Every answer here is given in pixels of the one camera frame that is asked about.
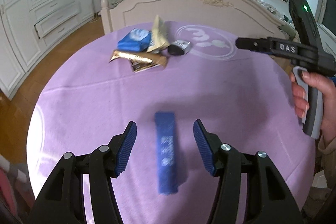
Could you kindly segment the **person's right hand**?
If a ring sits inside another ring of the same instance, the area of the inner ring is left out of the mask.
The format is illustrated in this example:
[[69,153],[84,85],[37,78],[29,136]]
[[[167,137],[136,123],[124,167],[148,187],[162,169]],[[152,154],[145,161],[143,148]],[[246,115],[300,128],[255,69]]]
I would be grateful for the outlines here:
[[[295,80],[293,73],[289,76],[293,93],[294,109],[299,118],[303,118],[310,106],[305,99],[306,92]],[[303,81],[312,88],[317,88],[323,95],[323,118],[321,131],[325,145],[335,139],[335,84],[332,80],[317,73],[302,73]]]

